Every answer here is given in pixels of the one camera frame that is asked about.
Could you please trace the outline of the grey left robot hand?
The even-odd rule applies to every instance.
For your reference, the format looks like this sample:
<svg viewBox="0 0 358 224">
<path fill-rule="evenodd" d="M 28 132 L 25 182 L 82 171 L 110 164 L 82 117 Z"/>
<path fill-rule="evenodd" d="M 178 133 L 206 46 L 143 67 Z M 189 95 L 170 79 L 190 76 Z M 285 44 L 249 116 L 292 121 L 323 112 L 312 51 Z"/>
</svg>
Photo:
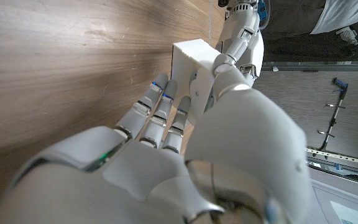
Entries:
<svg viewBox="0 0 358 224">
<path fill-rule="evenodd" d="M 264 42 L 260 31 L 259 0 L 218 0 L 225 21 L 215 49 L 226 54 L 246 78 L 260 77 Z"/>
</svg>

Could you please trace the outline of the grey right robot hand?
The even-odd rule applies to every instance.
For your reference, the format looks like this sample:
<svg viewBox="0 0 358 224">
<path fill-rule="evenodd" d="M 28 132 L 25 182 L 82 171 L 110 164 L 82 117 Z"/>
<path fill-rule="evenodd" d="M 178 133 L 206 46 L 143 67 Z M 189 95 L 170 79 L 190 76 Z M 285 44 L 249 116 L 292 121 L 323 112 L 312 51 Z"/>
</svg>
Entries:
<svg viewBox="0 0 358 224">
<path fill-rule="evenodd" d="M 304 131 L 222 55 L 174 57 L 113 128 L 36 154 L 0 223 L 304 223 Z"/>
</svg>

